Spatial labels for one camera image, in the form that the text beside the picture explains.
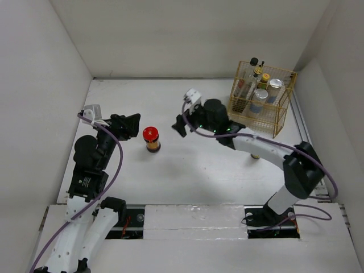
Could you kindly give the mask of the red lid sauce jar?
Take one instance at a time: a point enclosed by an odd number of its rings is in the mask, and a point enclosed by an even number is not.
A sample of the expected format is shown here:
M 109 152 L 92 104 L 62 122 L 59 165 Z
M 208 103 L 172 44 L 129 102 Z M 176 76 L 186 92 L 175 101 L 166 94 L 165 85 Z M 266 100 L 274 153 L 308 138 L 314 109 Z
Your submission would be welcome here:
M 156 127 L 149 126 L 143 130 L 143 139 L 149 152 L 158 152 L 161 148 L 159 132 Z

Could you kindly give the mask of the black cap vinegar bottle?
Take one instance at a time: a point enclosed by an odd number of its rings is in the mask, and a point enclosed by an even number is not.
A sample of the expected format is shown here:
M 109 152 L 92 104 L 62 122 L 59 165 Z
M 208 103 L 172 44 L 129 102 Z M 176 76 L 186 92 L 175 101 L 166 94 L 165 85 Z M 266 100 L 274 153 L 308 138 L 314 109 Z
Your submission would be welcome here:
M 245 86 L 246 80 L 249 75 L 253 72 L 253 69 L 258 65 L 258 59 L 256 57 L 252 57 L 249 65 L 238 75 L 238 84 L 234 91 L 234 99 L 233 99 L 233 111 L 237 113 L 243 112 L 246 101 L 244 98 L 245 95 Z

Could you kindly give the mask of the small yellow label bottle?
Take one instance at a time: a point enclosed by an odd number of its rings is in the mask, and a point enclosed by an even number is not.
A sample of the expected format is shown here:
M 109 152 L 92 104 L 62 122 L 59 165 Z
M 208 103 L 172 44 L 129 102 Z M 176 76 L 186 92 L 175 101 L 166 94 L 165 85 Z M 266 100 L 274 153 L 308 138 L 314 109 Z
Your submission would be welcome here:
M 255 154 L 250 154 L 250 156 L 253 158 L 253 159 L 259 159 L 260 156 L 259 155 L 255 155 Z

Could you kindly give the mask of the gold spout oil bottle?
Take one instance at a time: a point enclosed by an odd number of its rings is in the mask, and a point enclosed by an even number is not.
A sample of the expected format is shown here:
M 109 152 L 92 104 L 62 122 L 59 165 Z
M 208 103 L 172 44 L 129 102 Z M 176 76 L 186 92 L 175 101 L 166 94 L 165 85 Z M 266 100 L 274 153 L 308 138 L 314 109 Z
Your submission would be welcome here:
M 262 74 L 263 66 L 264 66 L 264 61 L 262 61 L 259 65 L 257 65 L 253 69 L 253 72 L 247 78 L 245 86 L 245 95 L 244 95 L 245 99 L 249 100 L 252 92 L 257 87 L 257 84 L 259 82 L 258 78 Z

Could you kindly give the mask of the silver lid shaker blue label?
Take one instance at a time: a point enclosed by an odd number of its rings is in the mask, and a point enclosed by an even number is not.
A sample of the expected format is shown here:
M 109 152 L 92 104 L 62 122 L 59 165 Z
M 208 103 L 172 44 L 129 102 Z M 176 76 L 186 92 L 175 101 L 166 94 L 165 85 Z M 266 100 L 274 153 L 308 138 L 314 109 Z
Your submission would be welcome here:
M 263 105 L 268 98 L 268 92 L 265 89 L 256 89 L 252 96 L 249 106 L 249 117 L 256 117 L 263 109 Z

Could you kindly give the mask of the yellow cap sauce bottle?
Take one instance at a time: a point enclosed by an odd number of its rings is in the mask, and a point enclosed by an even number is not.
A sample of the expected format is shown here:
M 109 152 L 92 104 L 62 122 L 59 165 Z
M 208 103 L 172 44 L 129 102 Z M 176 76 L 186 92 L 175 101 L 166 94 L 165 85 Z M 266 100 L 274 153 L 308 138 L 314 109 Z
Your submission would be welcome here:
M 257 84 L 257 88 L 266 90 L 269 80 L 270 80 L 270 75 L 268 73 L 263 73 Z

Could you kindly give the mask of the silver lid shaker tall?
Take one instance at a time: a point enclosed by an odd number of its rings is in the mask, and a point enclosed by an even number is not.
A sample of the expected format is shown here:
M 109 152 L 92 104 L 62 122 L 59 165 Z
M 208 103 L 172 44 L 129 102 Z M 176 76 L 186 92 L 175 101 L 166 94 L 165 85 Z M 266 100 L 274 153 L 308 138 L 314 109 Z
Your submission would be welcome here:
M 268 86 L 267 86 L 268 97 L 267 97 L 266 102 L 268 104 L 274 104 L 276 99 L 278 98 L 278 95 L 280 94 L 280 92 L 285 91 L 285 89 L 286 89 L 286 87 L 282 80 L 280 80 L 278 78 L 272 78 L 268 82 Z

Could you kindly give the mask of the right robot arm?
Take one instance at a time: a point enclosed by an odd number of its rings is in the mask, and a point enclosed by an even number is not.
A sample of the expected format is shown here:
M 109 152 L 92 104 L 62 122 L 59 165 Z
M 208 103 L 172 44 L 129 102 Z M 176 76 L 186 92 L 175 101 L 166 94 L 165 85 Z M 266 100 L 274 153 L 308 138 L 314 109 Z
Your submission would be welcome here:
M 315 150 L 308 142 L 295 146 L 259 136 L 245 125 L 229 119 L 226 107 L 218 99 L 196 103 L 183 109 L 172 128 L 185 137 L 186 127 L 198 134 L 207 130 L 209 138 L 236 151 L 258 155 L 276 165 L 284 173 L 284 185 L 255 213 L 243 220 L 258 231 L 274 229 L 291 220 L 292 207 L 310 197 L 320 180 L 327 174 Z

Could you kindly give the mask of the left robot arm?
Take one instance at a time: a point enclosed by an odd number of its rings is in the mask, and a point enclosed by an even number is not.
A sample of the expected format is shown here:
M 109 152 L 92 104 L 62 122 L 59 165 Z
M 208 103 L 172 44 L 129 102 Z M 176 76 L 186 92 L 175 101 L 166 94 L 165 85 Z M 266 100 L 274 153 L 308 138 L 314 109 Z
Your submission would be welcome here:
M 35 258 L 30 272 L 90 272 L 89 263 L 109 231 L 126 221 L 125 200 L 104 196 L 117 178 L 110 179 L 105 169 L 114 149 L 123 157 L 121 142 L 138 135 L 141 115 L 96 119 L 91 110 L 82 110 L 77 116 L 97 135 L 76 140 L 64 223 Z

